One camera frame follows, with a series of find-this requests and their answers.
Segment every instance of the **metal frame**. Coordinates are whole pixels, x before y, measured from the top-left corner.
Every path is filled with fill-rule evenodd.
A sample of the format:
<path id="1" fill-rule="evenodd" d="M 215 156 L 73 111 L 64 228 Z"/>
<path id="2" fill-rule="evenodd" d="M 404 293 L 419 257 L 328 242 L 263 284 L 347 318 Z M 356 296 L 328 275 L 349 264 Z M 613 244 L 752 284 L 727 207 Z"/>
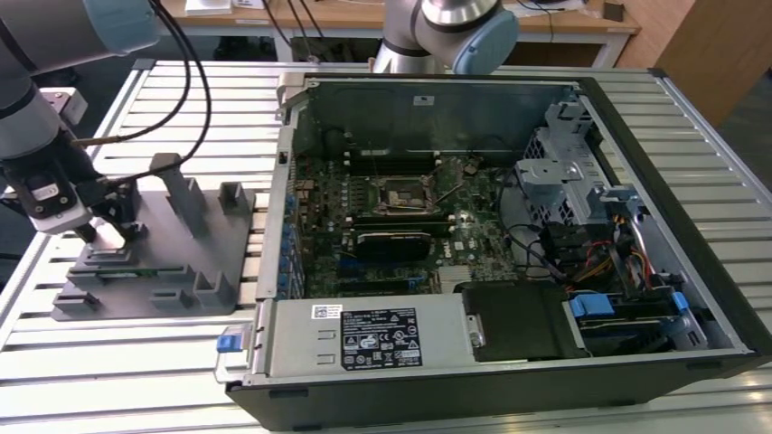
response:
<path id="1" fill-rule="evenodd" d="M 213 127 L 201 157 L 187 170 L 196 173 L 201 184 L 239 178 L 260 191 L 261 205 L 247 247 L 241 310 L 213 318 L 56 323 L 48 318 L 51 301 L 68 260 L 77 256 L 81 245 L 75 239 L 39 235 L 21 262 L 29 270 L 19 268 L 0 296 L 0 433 L 195 430 L 268 434 L 215 382 L 215 341 L 224 327 L 248 323 L 253 316 L 271 187 L 272 164 L 265 162 L 267 155 L 275 153 L 279 128 L 255 119 L 273 117 L 279 73 L 319 69 L 308 64 L 247 62 L 208 62 L 207 67 L 211 75 L 220 77 L 213 90 L 220 125 Z M 323 70 L 367 69 L 356 64 L 328 64 Z M 504 68 L 497 73 L 596 78 L 756 313 L 767 328 L 772 328 L 772 200 L 753 186 L 748 168 L 665 80 L 641 70 Z M 160 61 L 140 79 L 143 74 L 132 73 L 100 133 L 152 121 L 163 116 L 164 107 L 173 105 L 184 80 L 183 64 Z M 132 107 L 121 110 L 127 104 Z M 197 128 L 184 125 L 195 124 L 197 115 L 200 104 L 185 104 L 176 127 L 163 128 L 157 135 L 128 146 L 97 149 L 97 167 L 141 170 L 145 159 L 159 149 L 185 150 Z M 625 169 L 611 148 L 603 146 L 601 150 L 617 178 L 628 184 Z M 247 369 L 244 361 L 225 359 L 229 372 Z M 761 434 L 772 431 L 772 377 L 767 371 L 763 368 L 728 379 L 699 382 L 639 406 L 408 423 L 341 432 Z"/>

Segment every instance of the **blue latch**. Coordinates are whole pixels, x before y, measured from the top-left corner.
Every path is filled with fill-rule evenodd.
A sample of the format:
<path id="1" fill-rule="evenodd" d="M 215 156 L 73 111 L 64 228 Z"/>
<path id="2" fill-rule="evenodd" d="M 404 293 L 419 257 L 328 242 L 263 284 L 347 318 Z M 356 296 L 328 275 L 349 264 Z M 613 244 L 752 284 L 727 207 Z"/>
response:
<path id="1" fill-rule="evenodd" d="M 673 298 L 673 303 L 676 303 L 677 312 L 681 314 L 689 310 L 689 301 L 684 297 L 683 292 L 675 292 L 671 297 Z"/>
<path id="2" fill-rule="evenodd" d="M 612 301 L 605 294 L 579 294 L 568 302 L 575 318 L 613 315 Z"/>
<path id="3" fill-rule="evenodd" d="M 241 335 L 221 335 L 217 337 L 217 353 L 240 353 Z"/>

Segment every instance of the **metal sheet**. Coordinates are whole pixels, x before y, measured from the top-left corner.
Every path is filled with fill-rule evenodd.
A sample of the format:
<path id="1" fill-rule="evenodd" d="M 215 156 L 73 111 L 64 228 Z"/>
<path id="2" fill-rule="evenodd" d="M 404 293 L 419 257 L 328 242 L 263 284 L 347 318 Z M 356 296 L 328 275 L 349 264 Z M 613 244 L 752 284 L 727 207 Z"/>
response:
<path id="1" fill-rule="evenodd" d="M 196 159 L 184 167 L 201 188 L 243 180 L 253 186 L 259 209 L 271 186 L 277 127 L 265 118 L 275 110 L 275 84 L 283 71 L 316 71 L 301 64 L 221 62 L 207 65 L 219 110 L 219 126 Z M 364 71 L 360 65 L 332 65 L 336 71 Z M 772 220 L 769 202 L 752 188 L 753 179 L 731 150 L 704 129 L 688 104 L 647 71 L 589 71 L 560 68 L 503 69 L 513 75 L 592 75 L 633 125 L 633 132 L 663 170 L 677 198 L 687 204 L 707 240 L 772 326 Z M 184 68 L 160 61 L 145 75 L 133 75 L 129 103 L 111 110 L 107 134 L 135 131 L 173 106 L 181 95 Z M 199 135 L 203 91 L 193 89 L 179 127 L 165 127 L 125 146 L 103 146 L 97 168 L 113 175 L 147 168 L 155 152 L 185 153 Z M 627 178 L 621 168 L 619 177 Z M 141 188 L 160 183 L 145 179 Z M 39 237 L 44 250 L 28 278 L 19 275 L 3 300 L 8 330 L 0 353 L 0 434 L 16 432 L 196 432 L 267 434 L 228 401 L 211 375 L 215 337 L 232 324 L 251 320 L 260 274 L 265 213 L 253 216 L 241 282 L 241 309 L 231 316 L 57 323 L 48 316 L 80 241 Z M 443 420 L 340 432 L 397 433 L 600 433 L 772 432 L 772 375 L 768 367 L 731 378 L 701 382 L 640 406 L 579 409 L 499 418 Z"/>

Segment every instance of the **warning label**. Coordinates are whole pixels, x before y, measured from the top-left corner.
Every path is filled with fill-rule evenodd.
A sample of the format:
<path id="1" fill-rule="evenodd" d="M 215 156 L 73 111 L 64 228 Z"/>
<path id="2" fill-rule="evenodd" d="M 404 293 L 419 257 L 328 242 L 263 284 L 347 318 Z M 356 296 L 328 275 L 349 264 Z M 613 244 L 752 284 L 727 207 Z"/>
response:
<path id="1" fill-rule="evenodd" d="M 340 329 L 347 371 L 423 365 L 413 308 L 341 312 Z"/>

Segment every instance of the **power cable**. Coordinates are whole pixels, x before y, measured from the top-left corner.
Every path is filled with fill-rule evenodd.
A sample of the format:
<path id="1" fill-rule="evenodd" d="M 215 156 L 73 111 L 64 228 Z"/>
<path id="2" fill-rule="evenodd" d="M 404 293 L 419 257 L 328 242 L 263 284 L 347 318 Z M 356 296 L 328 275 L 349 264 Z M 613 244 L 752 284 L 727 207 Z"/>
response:
<path id="1" fill-rule="evenodd" d="M 319 59 L 313 57 L 313 54 L 311 52 L 309 36 L 305 33 L 305 27 L 303 26 L 303 22 L 300 21 L 297 9 L 295 8 L 295 3 L 292 3 L 292 0 L 287 0 L 287 4 L 289 5 L 292 16 L 295 16 L 295 21 L 297 23 L 297 27 L 300 28 L 300 33 L 303 34 L 303 44 L 305 45 L 307 61 L 311 63 L 319 63 Z"/>
<path id="2" fill-rule="evenodd" d="M 160 17 L 161 13 L 159 10 L 157 2 L 155 0 L 148 0 L 148 1 L 149 1 L 149 5 L 151 5 L 153 11 L 156 12 L 156 15 L 160 18 L 160 21 L 167 26 L 167 29 L 169 29 L 171 38 L 173 39 L 173 41 L 177 45 L 177 48 L 180 49 L 180 52 L 183 53 L 183 61 L 184 61 L 183 96 L 177 100 L 177 103 L 173 106 L 173 108 L 171 109 L 171 112 L 167 114 L 167 116 L 159 122 L 156 122 L 153 125 L 151 125 L 149 127 L 144 128 L 140 131 L 136 131 L 135 133 L 131 133 L 125 136 L 117 135 L 117 136 L 111 136 L 111 137 L 97 137 L 97 138 L 85 138 L 85 139 L 73 140 L 72 144 L 75 146 L 80 146 L 83 148 L 87 148 L 88 146 L 109 145 L 113 143 L 121 143 L 121 142 L 127 142 L 129 140 L 133 140 L 133 139 L 152 133 L 153 131 L 156 131 L 159 128 L 164 127 L 169 123 L 171 119 L 180 113 L 180 110 L 183 109 L 183 105 L 188 100 L 188 95 L 189 95 L 191 87 L 192 87 L 191 56 L 188 55 L 187 51 L 184 50 L 184 42 L 183 42 L 183 38 L 180 37 L 180 34 L 177 34 L 177 32 L 171 29 L 171 27 L 164 22 L 164 18 Z"/>
<path id="3" fill-rule="evenodd" d="M 164 165 L 161 167 L 156 167 L 151 170 L 147 170 L 140 174 L 125 176 L 123 178 L 111 180 L 108 183 L 108 186 L 111 186 L 111 187 L 117 187 L 119 185 L 131 183 L 131 182 L 136 181 L 137 179 L 157 175 L 168 170 L 176 169 L 185 162 L 188 162 L 191 160 L 191 158 L 193 158 L 193 156 L 196 155 L 197 149 L 201 147 L 201 144 L 204 143 L 204 140 L 207 139 L 207 134 L 209 132 L 209 126 L 211 126 L 211 120 L 212 120 L 212 94 L 211 94 L 211 88 L 209 88 L 209 80 L 207 78 L 207 72 L 204 71 L 204 65 L 201 63 L 200 58 L 197 57 L 196 49 L 193 48 L 193 44 L 191 43 L 191 40 L 188 39 L 187 35 L 184 34 L 183 28 L 177 24 L 177 21 L 173 19 L 173 16 L 171 16 L 171 13 L 167 10 L 167 8 L 164 7 L 161 1 L 160 0 L 149 0 L 149 2 L 153 5 L 153 8 L 156 9 L 156 11 L 159 13 L 160 21 L 164 23 L 164 25 L 169 29 L 169 33 L 172 33 L 172 34 L 177 33 L 179 39 L 183 41 L 183 44 L 180 45 L 180 50 L 183 52 L 185 52 L 185 50 L 187 50 L 187 54 L 193 59 L 193 63 L 196 65 L 199 77 L 201 79 L 201 85 L 204 87 L 204 99 L 205 99 L 204 125 L 201 126 L 201 133 L 199 135 L 196 143 L 193 144 L 191 151 L 180 159 L 180 161 L 171 163 L 168 165 Z"/>
<path id="4" fill-rule="evenodd" d="M 535 2 L 533 5 L 536 5 L 536 7 L 527 5 L 525 3 L 523 3 L 521 0 L 517 0 L 517 3 L 520 4 L 521 7 L 524 7 L 525 9 L 531 10 L 531 11 L 541 11 L 547 14 L 547 19 L 551 23 L 551 41 L 549 44 L 552 45 L 552 43 L 555 42 L 555 26 L 552 24 L 552 12 L 563 12 L 565 10 L 564 7 L 544 7 L 540 3 Z M 548 63 L 549 60 L 549 49 L 545 50 L 547 56 L 544 58 L 544 63 Z"/>
<path id="5" fill-rule="evenodd" d="M 309 19 L 313 23 L 313 27 L 316 28 L 316 32 L 319 33 L 319 37 L 324 39 L 323 28 L 316 23 L 316 18 L 313 18 L 313 14 L 311 13 L 309 6 L 305 4 L 305 0 L 300 0 L 300 4 L 303 5 L 303 9 L 305 9 L 305 13 L 309 15 Z"/>

